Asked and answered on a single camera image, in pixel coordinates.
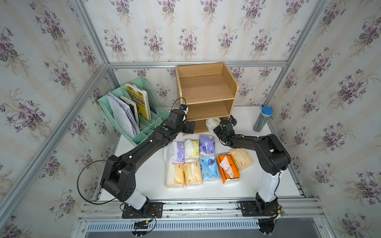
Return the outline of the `yellow-green floral tissue pack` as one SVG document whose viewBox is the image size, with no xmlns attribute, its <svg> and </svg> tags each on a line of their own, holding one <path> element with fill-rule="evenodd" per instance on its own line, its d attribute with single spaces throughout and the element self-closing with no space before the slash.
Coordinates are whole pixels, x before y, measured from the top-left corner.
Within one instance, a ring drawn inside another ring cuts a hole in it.
<svg viewBox="0 0 381 238">
<path fill-rule="evenodd" d="M 205 125 L 210 134 L 214 134 L 214 129 L 220 126 L 221 119 L 220 118 L 211 118 L 205 121 Z"/>
</svg>

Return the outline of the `purple tissue pack bottom shelf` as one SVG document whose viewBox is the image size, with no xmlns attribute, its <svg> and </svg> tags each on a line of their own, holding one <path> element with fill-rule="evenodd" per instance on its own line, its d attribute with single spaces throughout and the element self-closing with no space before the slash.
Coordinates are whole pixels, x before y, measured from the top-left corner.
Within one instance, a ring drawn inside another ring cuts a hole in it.
<svg viewBox="0 0 381 238">
<path fill-rule="evenodd" d="M 199 153 L 200 157 L 214 156 L 215 139 L 213 136 L 201 134 L 199 137 Z"/>
</svg>

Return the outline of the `purple tissue pack shelf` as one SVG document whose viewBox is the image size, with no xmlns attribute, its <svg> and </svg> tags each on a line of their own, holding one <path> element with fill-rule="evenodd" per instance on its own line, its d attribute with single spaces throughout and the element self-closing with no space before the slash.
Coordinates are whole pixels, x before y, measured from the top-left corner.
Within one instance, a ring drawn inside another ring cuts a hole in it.
<svg viewBox="0 0 381 238">
<path fill-rule="evenodd" d="M 171 142 L 163 150 L 164 160 L 171 164 L 183 164 L 185 162 L 184 142 Z"/>
<path fill-rule="evenodd" d="M 199 153 L 200 157 L 214 156 L 215 139 L 213 136 L 201 134 L 199 137 Z"/>
</svg>

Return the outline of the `beige tissue pack shelf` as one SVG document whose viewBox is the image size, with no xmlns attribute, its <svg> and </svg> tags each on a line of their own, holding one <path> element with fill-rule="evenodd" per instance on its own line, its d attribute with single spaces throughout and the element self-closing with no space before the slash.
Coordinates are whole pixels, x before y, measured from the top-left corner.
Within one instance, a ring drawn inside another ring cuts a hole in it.
<svg viewBox="0 0 381 238">
<path fill-rule="evenodd" d="M 230 151 L 230 155 L 239 171 L 249 167 L 254 163 L 253 159 L 245 149 L 233 149 Z"/>
</svg>

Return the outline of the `orange tissue pack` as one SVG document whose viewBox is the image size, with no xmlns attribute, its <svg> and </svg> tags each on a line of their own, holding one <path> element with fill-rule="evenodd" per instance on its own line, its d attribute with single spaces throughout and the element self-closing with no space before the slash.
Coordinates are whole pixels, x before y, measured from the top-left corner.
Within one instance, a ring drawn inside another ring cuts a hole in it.
<svg viewBox="0 0 381 238">
<path fill-rule="evenodd" d="M 220 176 L 224 185 L 240 180 L 240 173 L 230 154 L 221 154 L 216 157 Z"/>
</svg>

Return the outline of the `blue tissue pack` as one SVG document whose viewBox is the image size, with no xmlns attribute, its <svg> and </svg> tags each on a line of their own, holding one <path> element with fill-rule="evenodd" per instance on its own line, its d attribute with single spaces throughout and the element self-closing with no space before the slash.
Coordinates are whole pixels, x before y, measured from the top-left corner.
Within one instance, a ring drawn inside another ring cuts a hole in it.
<svg viewBox="0 0 381 238">
<path fill-rule="evenodd" d="M 214 181 L 220 178 L 216 157 L 200 158 L 199 162 L 203 181 Z"/>
</svg>

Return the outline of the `yellow tissue pack with tissue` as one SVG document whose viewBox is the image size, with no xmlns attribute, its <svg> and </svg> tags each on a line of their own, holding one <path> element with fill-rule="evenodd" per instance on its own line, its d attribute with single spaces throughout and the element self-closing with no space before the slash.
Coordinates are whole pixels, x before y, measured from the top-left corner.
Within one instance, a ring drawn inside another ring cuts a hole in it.
<svg viewBox="0 0 381 238">
<path fill-rule="evenodd" d="M 167 188 L 180 188 L 185 185 L 183 164 L 167 164 L 165 186 Z"/>
</svg>

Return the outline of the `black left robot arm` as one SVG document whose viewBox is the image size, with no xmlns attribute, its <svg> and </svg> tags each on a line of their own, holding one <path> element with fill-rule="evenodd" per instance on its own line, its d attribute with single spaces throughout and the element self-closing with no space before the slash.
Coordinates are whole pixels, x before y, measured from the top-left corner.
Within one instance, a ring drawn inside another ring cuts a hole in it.
<svg viewBox="0 0 381 238">
<path fill-rule="evenodd" d="M 100 186 L 120 202 L 142 213 L 149 210 L 150 200 L 136 189 L 136 172 L 154 153 L 170 144 L 180 133 L 194 133 L 195 122 L 187 121 L 188 107 L 181 104 L 170 111 L 167 120 L 134 149 L 121 155 L 111 155 L 100 180 Z"/>
</svg>

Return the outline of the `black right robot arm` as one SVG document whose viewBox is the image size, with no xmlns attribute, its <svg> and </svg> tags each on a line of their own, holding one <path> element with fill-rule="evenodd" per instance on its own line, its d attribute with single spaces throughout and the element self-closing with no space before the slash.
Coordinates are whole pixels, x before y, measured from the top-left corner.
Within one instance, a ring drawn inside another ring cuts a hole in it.
<svg viewBox="0 0 381 238">
<path fill-rule="evenodd" d="M 258 213 L 264 214 L 271 209 L 279 208 L 276 195 L 283 172 L 291 163 L 291 157 L 280 140 L 274 134 L 266 136 L 246 136 L 236 134 L 234 126 L 237 121 L 230 117 L 221 121 L 213 132 L 221 143 L 233 149 L 247 149 L 256 152 L 262 168 L 263 178 L 261 188 L 256 194 L 255 208 Z"/>
</svg>

